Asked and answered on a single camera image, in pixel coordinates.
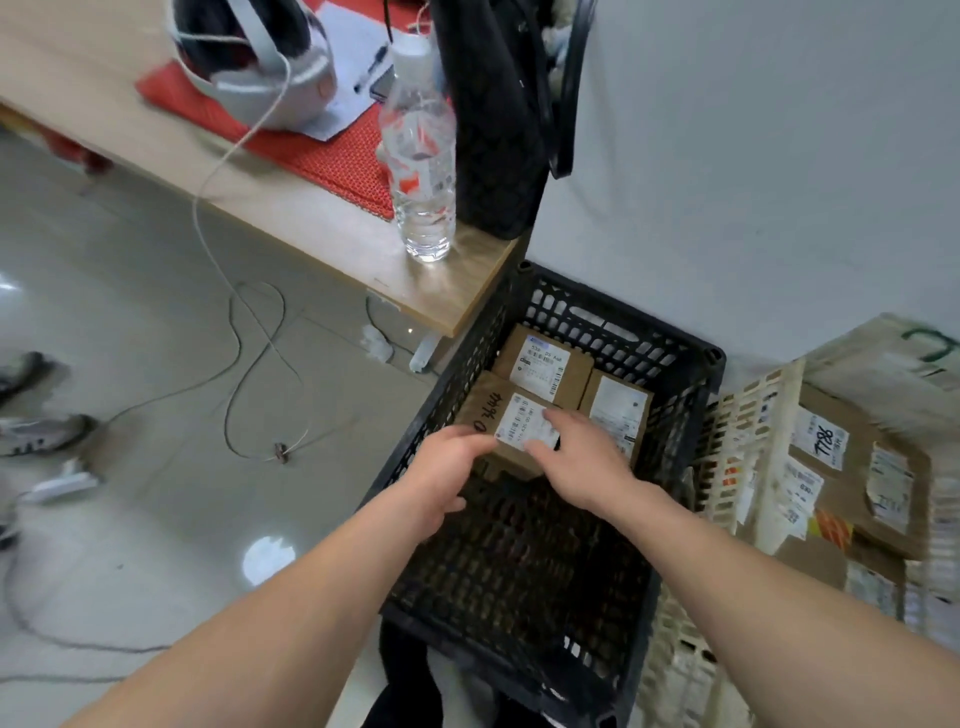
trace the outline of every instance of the orange sticker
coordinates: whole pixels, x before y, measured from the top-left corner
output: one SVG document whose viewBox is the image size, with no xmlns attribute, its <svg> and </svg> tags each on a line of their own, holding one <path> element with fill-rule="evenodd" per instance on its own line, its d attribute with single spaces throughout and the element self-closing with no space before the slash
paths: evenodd
<svg viewBox="0 0 960 728">
<path fill-rule="evenodd" d="M 853 524 L 817 508 L 810 519 L 807 533 L 831 542 L 846 553 L 853 539 Z"/>
</svg>

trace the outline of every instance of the table leg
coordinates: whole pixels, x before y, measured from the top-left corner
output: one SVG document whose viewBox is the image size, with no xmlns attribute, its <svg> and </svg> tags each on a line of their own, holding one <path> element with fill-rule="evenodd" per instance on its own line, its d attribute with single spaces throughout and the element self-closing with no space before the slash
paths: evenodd
<svg viewBox="0 0 960 728">
<path fill-rule="evenodd" d="M 426 369 L 430 363 L 430 359 L 433 357 L 433 352 L 437 350 L 437 346 L 443 338 L 443 335 L 437 331 L 427 331 L 426 335 L 420 339 L 414 355 L 410 358 L 411 372 L 419 374 Z"/>
</svg>

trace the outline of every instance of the water bottle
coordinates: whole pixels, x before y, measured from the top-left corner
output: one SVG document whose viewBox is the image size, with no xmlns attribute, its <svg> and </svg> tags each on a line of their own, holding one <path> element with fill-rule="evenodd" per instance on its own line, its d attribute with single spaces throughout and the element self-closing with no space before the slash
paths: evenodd
<svg viewBox="0 0 960 728">
<path fill-rule="evenodd" d="M 457 227 L 457 119 L 434 85 L 430 41 L 397 35 L 396 80 L 380 112 L 396 224 L 407 253 L 440 260 Z"/>
</svg>

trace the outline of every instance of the pen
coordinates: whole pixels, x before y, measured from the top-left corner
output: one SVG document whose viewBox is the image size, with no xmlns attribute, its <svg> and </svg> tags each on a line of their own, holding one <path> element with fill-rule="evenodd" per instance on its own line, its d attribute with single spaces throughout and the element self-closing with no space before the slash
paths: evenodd
<svg viewBox="0 0 960 728">
<path fill-rule="evenodd" d="M 370 77 L 373 75 L 373 71 L 376 70 L 376 67 L 380 65 L 381 62 L 387 57 L 387 44 L 384 43 L 380 46 L 380 50 L 376 52 L 376 55 L 373 57 L 373 63 L 370 64 L 370 68 L 367 69 L 367 72 L 360 77 L 360 80 L 353 87 L 353 93 L 360 93 L 360 89 L 367 85 L 367 81 L 370 80 Z"/>
</svg>

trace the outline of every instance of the headset strap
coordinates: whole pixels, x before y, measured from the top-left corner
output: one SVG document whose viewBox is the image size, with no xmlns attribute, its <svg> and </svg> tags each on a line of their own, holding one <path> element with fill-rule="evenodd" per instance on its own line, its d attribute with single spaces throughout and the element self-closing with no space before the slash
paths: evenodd
<svg viewBox="0 0 960 728">
<path fill-rule="evenodd" d="M 263 24 L 260 15 L 253 8 L 250 0 L 227 0 L 234 17 L 243 29 L 244 35 L 250 42 L 256 59 L 264 72 L 270 75 L 283 75 L 286 64 L 276 49 L 276 43 L 270 37 L 267 27 Z"/>
</svg>

